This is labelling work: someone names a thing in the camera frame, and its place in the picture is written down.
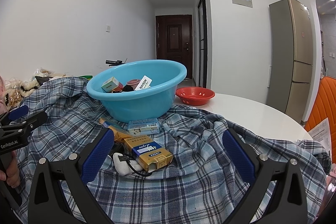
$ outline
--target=brown wooden door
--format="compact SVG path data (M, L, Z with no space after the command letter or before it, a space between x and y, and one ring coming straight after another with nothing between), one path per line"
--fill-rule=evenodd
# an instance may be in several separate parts
M187 68L187 78L193 77L192 16L156 17L156 57L173 60Z

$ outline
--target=plaid shirt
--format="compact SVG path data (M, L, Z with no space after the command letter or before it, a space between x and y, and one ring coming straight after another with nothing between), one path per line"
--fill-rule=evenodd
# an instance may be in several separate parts
M47 122L31 134L29 145L18 151L23 204L17 213L25 223L38 160L64 160L80 152L102 129L98 119L111 118L100 101L89 97L86 84L82 78L53 80L22 103L29 107L29 114L42 110L48 114ZM264 139L220 115L185 106L172 107L159 121L162 130L151 137L174 155L171 164L146 178L122 177L107 157L95 180L88 184L114 223L221 224L249 187L223 147L222 134L227 128L234 128L257 154L267 154L277 161L298 160L306 188L308 219L313 222L325 191L325 172L331 166L330 157L319 143L304 140L295 145ZM65 182L62 187L74 215L84 220ZM253 220L262 216L273 189L274 183Z

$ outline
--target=silver screw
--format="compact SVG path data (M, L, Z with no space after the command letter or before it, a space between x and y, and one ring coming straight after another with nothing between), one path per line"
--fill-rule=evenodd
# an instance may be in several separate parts
M70 159L70 160L75 160L75 159L77 159L77 154L76 154L76 153L72 153L72 154L70 154L69 159Z
M296 159L291 159L290 162L291 162L292 165L297 165L297 160Z
M260 154L260 155L259 155L259 159L261 159L261 160L263 160L263 161L266 161L266 160L268 160L268 157L267 157L266 154Z
M44 164L46 161L47 161L47 160L46 160L45 158L41 158L41 159L39 160L39 164Z

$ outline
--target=floor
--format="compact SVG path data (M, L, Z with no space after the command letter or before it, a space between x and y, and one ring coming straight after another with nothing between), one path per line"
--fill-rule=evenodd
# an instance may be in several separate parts
M196 87L195 81L193 79L186 78L177 86L178 89L184 87Z

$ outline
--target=tiled wall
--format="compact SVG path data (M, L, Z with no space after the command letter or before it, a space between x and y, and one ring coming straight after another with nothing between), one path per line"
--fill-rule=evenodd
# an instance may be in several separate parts
M321 15L323 42L324 42L324 60L328 69L328 76L336 78L336 57L330 57L329 53L336 56L336 18L335 14Z

